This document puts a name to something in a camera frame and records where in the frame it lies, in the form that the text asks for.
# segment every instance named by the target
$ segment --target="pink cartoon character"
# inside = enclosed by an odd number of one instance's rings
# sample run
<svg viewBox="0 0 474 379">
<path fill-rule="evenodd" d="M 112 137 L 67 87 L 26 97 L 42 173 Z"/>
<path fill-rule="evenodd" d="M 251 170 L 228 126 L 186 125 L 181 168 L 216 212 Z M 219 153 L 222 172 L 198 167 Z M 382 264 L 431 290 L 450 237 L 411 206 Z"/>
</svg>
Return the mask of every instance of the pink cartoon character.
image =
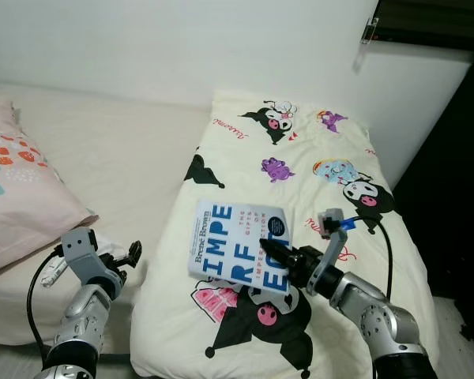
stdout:
<svg viewBox="0 0 474 379">
<path fill-rule="evenodd" d="M 261 170 L 269 174 L 272 183 L 275 183 L 277 179 L 286 180 L 295 175 L 283 160 L 277 160 L 276 158 L 262 160 Z"/>
<path fill-rule="evenodd" d="M 197 283 L 191 298 L 214 322 L 220 323 L 229 307 L 237 306 L 242 284 L 209 278 Z"/>
</svg>

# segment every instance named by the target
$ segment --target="pink pillow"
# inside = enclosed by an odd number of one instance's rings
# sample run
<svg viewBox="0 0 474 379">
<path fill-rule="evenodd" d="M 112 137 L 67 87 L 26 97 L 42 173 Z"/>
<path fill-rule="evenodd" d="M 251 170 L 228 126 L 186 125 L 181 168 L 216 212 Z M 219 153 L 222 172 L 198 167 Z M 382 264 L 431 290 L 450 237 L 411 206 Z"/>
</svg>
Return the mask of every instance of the pink pillow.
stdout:
<svg viewBox="0 0 474 379">
<path fill-rule="evenodd" d="M 97 217 L 21 132 L 12 103 L 0 99 L 0 268 Z"/>
</svg>

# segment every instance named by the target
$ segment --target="book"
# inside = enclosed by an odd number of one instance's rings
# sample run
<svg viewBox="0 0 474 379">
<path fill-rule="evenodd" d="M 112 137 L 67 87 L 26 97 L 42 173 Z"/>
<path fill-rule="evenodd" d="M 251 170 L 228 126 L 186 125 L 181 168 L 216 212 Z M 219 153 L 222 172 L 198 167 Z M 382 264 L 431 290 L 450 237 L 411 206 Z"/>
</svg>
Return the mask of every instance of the book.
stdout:
<svg viewBox="0 0 474 379">
<path fill-rule="evenodd" d="M 288 269 L 265 253 L 260 238 L 291 249 L 283 209 L 202 200 L 197 206 L 188 269 L 288 295 Z"/>
</svg>

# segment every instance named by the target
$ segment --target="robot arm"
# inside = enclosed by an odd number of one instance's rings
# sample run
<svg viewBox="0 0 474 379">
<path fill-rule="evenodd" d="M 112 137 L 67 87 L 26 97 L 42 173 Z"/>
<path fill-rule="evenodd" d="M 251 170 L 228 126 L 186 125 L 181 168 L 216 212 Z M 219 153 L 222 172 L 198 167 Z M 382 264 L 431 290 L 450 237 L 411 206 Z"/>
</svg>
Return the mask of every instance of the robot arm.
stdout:
<svg viewBox="0 0 474 379">
<path fill-rule="evenodd" d="M 65 310 L 43 371 L 35 379 L 93 379 L 111 303 L 126 281 L 126 272 L 118 267 L 135 267 L 142 247 L 139 241 L 134 242 L 129 256 L 120 261 L 110 254 L 99 257 L 93 230 L 78 227 L 62 236 L 62 249 L 82 287 Z"/>
<path fill-rule="evenodd" d="M 325 254 L 311 246 L 289 250 L 271 240 L 261 239 L 261 247 L 271 257 L 289 268 L 289 278 L 296 287 L 305 287 L 329 300 L 339 313 L 359 329 L 369 347 L 372 362 L 380 379 L 436 379 L 427 352 L 419 341 L 414 317 L 394 306 L 375 286 L 351 272 L 335 267 L 347 240 L 340 209 L 330 209 L 320 217 L 322 237 L 330 239 Z"/>
</svg>

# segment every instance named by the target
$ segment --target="black cable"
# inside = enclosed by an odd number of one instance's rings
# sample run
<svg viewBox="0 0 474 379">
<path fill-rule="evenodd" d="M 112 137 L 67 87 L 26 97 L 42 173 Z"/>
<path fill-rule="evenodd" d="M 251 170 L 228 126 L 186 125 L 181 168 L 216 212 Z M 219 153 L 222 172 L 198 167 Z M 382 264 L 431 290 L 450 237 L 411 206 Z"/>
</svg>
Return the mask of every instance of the black cable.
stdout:
<svg viewBox="0 0 474 379">
<path fill-rule="evenodd" d="M 42 338 L 40 338 L 39 331 L 37 330 L 37 327 L 33 320 L 32 295 L 33 295 L 33 288 L 35 286 L 35 283 L 37 279 L 39 278 L 39 275 L 42 272 L 43 268 L 47 265 L 47 262 L 49 262 L 52 258 L 57 257 L 57 256 L 60 256 L 58 247 L 56 247 L 55 251 L 49 254 L 49 257 L 47 257 L 44 260 L 44 262 L 42 262 L 42 264 L 39 266 L 39 268 L 33 275 L 32 282 L 30 283 L 30 288 L 28 289 L 28 295 L 26 296 L 26 314 L 28 317 L 28 323 L 30 324 L 30 329 L 32 330 L 33 336 L 35 337 L 37 346 L 39 347 L 40 357 L 42 358 L 42 367 L 44 367 L 46 364 L 47 355 L 46 355 L 46 351 L 44 350 L 44 344 L 43 344 Z"/>
<path fill-rule="evenodd" d="M 388 250 L 388 283 L 386 284 L 386 298 L 390 300 L 392 297 L 393 254 L 392 254 L 392 244 L 389 241 L 388 233 L 386 233 L 386 229 L 385 227 L 382 226 L 381 222 L 372 216 L 356 216 L 356 217 L 352 217 L 352 220 L 353 221 L 358 221 L 358 220 L 374 221 L 378 225 L 379 229 L 381 229 L 382 235 L 385 237 L 386 248 Z M 373 362 L 372 362 L 372 379 L 376 379 L 376 367 Z"/>
</svg>

